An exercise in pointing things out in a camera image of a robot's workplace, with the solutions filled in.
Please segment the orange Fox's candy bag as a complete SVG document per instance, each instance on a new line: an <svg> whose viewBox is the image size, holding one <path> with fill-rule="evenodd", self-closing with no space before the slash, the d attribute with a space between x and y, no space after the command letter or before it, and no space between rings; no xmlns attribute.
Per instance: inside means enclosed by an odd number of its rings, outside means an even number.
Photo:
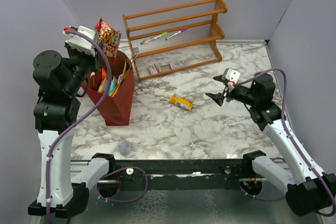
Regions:
<svg viewBox="0 0 336 224"><path fill-rule="evenodd" d="M107 71L102 68L101 69L101 82L98 88L99 93L104 93L106 90L109 90L109 85L108 85L108 73Z"/></svg>

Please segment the teal mint candy bag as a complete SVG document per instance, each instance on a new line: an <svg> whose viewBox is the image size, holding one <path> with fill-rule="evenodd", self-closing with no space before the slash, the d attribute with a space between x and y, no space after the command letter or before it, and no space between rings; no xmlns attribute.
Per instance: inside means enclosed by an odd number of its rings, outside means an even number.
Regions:
<svg viewBox="0 0 336 224"><path fill-rule="evenodd" d="M113 77L112 82L110 84L109 92L108 92L109 96L112 96L117 84L118 84L118 80L115 77Z"/></svg>

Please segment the red yellow snack packet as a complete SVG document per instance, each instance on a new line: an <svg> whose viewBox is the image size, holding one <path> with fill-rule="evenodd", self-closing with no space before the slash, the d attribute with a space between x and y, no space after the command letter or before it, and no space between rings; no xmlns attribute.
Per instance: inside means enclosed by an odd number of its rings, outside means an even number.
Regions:
<svg viewBox="0 0 336 224"><path fill-rule="evenodd" d="M109 60L115 61L121 40L121 31L113 29L102 18L99 19L94 30L99 33L97 44Z"/></svg>

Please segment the gold brown chips bag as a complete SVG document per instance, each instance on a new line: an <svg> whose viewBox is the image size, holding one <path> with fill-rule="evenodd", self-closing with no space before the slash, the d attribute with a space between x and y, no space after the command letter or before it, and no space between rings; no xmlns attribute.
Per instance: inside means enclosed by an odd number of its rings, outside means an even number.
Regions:
<svg viewBox="0 0 336 224"><path fill-rule="evenodd" d="M128 77L129 73L131 72L132 68L133 68L132 61L129 58L126 58L123 72L118 78L117 85L115 86L112 97L116 95L123 81Z"/></svg>

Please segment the brown and red paper bag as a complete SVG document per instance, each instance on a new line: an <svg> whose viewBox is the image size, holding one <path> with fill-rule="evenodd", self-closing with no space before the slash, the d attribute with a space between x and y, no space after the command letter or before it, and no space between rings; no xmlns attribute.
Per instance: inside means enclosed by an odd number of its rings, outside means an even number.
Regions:
<svg viewBox="0 0 336 224"><path fill-rule="evenodd" d="M110 62L112 73L115 77L123 72L126 58L128 57L125 53L118 51L115 61ZM134 73L132 69L116 95L114 97L107 96L98 106L98 111L107 126L129 125L133 93Z"/></svg>

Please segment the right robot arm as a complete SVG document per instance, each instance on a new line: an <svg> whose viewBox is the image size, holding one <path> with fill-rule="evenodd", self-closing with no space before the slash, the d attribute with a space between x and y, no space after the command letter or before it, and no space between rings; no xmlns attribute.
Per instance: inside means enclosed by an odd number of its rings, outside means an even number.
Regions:
<svg viewBox="0 0 336 224"><path fill-rule="evenodd" d="M266 134L289 170L277 165L265 153L255 151L243 156L241 171L246 177L261 175L278 188L289 208L297 215L315 212L322 215L322 209L335 207L335 174L327 174L308 154L291 129L285 116L285 107L273 101L276 85L266 70L249 79L251 86L244 86L238 79L240 73L227 68L215 81L223 83L223 91L207 96L219 106L225 101L238 101L247 105L249 114L259 129Z"/></svg>

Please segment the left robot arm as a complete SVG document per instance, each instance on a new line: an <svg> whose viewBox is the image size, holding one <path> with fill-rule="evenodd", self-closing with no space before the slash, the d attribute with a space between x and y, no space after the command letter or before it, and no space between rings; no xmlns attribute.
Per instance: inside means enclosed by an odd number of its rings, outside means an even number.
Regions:
<svg viewBox="0 0 336 224"><path fill-rule="evenodd" d="M96 153L78 175L70 175L74 124L80 121L77 93L88 74L98 71L101 55L70 47L67 51L68 58L47 50L33 61L33 78L39 85L34 117L41 149L41 182L37 199L28 206L31 216L70 219L81 214L98 180L110 179L116 172L113 155Z"/></svg>

